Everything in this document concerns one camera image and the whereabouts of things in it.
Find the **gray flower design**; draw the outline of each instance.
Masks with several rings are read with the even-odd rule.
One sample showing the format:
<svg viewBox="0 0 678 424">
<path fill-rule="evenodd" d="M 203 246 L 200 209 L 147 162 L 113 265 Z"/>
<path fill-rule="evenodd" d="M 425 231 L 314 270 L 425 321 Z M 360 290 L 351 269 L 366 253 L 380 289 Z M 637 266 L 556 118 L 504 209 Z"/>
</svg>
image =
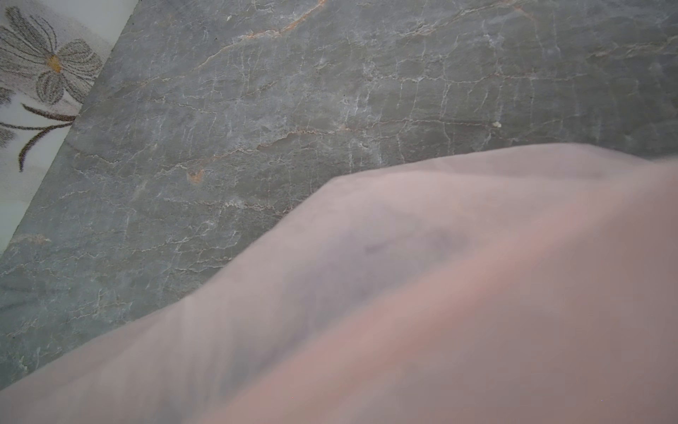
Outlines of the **gray flower design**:
<svg viewBox="0 0 678 424">
<path fill-rule="evenodd" d="M 102 67 L 97 53 L 82 39 L 58 48 L 54 28 L 41 17 L 27 20 L 18 7 L 8 7 L 9 26 L 0 26 L 0 70 L 23 77 L 36 77 L 35 90 L 41 102 L 55 104 L 66 90 L 84 102 Z"/>
<path fill-rule="evenodd" d="M 5 106 L 12 102 L 14 92 L 9 88 L 0 87 L 0 106 Z"/>
<path fill-rule="evenodd" d="M 0 128 L 0 147 L 7 146 L 7 143 L 15 139 L 16 133 L 14 131 L 6 130 L 5 128 Z"/>
</svg>

